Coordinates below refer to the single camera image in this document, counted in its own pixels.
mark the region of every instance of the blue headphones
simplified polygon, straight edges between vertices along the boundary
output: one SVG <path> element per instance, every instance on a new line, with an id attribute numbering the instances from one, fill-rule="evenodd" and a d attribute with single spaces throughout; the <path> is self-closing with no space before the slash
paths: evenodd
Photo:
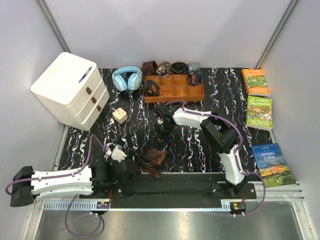
<path id="1" fill-rule="evenodd" d="M 128 82 L 124 80 L 121 74 L 132 73 L 128 79 Z M 112 73 L 112 81 L 116 89 L 120 92 L 125 90 L 137 90 L 142 84 L 142 72 L 140 68 L 135 66 L 124 66 Z"/>

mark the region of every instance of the metal corner post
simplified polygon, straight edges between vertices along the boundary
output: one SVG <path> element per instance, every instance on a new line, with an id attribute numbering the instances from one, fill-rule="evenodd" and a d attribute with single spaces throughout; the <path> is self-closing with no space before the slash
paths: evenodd
<path id="1" fill-rule="evenodd" d="M 45 0 L 35 0 L 35 1 L 38 3 L 44 17 L 46 18 L 48 24 L 50 25 L 50 27 L 53 31 L 53 34 L 55 35 L 56 40 L 60 44 L 63 51 L 70 53 L 70 49 L 69 49 L 64 37 L 62 36 L 62 34 L 58 28 L 58 25 L 57 25 L 54 17 L 52 16 L 52 13 L 49 10 L 47 4 L 46 4 L 46 1 Z"/>
<path id="2" fill-rule="evenodd" d="M 290 15 L 294 11 L 295 7 L 297 6 L 297 3 L 299 0 L 291 0 L 290 3 L 288 4 L 288 7 L 284 11 L 278 25 L 276 26 L 268 44 L 266 45 L 258 63 L 255 66 L 255 69 L 261 69 L 265 59 L 267 58 L 269 52 L 271 51 L 272 47 L 274 46 L 278 36 L 280 35 L 282 29 L 284 28 L 285 24 L 287 23 Z"/>

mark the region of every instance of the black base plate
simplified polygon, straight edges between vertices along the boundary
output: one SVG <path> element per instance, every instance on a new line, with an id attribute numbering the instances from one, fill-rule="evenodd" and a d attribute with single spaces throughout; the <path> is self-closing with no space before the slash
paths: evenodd
<path id="1" fill-rule="evenodd" d="M 231 196 L 228 192 L 228 183 L 212 183 L 211 191 L 213 199 L 243 199 L 244 193 L 246 199 L 256 199 L 256 189 L 253 183 L 247 183 L 243 190 L 240 193 L 237 193 L 236 196 Z"/>

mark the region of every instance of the book cover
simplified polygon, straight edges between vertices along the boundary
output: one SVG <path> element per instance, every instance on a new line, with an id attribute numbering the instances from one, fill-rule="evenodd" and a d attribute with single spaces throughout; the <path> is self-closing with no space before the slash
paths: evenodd
<path id="1" fill-rule="evenodd" d="M 269 96 L 270 90 L 262 69 L 242 69 L 242 75 L 249 96 Z"/>
<path id="2" fill-rule="evenodd" d="M 252 153 L 267 188 L 296 183 L 278 143 L 252 146 Z"/>
<path id="3" fill-rule="evenodd" d="M 272 129 L 272 99 L 248 96 L 246 126 L 267 131 Z"/>

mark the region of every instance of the wooden cube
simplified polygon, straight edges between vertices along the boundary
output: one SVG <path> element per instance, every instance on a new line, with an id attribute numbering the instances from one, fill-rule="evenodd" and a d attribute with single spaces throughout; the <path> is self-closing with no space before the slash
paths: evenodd
<path id="1" fill-rule="evenodd" d="M 114 113 L 113 113 L 113 118 L 120 124 L 122 124 L 125 120 L 128 119 L 128 115 L 125 110 L 122 108 L 118 108 Z"/>

